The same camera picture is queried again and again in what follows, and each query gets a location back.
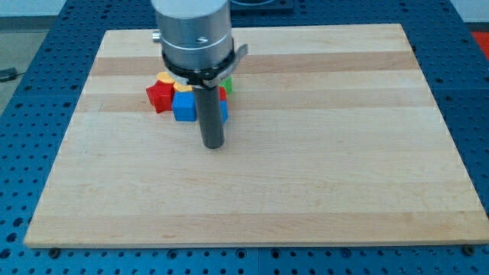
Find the black clamp ring with lever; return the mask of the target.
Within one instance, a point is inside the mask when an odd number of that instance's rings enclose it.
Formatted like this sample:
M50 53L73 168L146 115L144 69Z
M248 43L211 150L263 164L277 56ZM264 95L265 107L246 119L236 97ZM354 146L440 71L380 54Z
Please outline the black clamp ring with lever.
M162 51L166 71L178 83L187 86L214 87L226 80L238 67L240 60L248 54L248 45L242 44L217 65L205 69L184 69L170 62Z

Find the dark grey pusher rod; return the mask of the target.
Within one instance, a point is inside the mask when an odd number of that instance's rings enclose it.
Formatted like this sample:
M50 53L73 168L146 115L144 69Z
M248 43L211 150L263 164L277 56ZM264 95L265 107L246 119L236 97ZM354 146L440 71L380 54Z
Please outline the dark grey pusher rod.
M217 149L225 141L219 89L194 86L193 93L202 142L209 149Z

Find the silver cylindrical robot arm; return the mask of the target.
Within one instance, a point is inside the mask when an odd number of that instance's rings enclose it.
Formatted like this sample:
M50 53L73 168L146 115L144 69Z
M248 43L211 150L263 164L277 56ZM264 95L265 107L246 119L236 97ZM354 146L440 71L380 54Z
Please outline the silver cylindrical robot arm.
M203 144L225 142L219 84L248 54L235 46L228 0L151 0L160 32L161 54L170 75L192 86Z

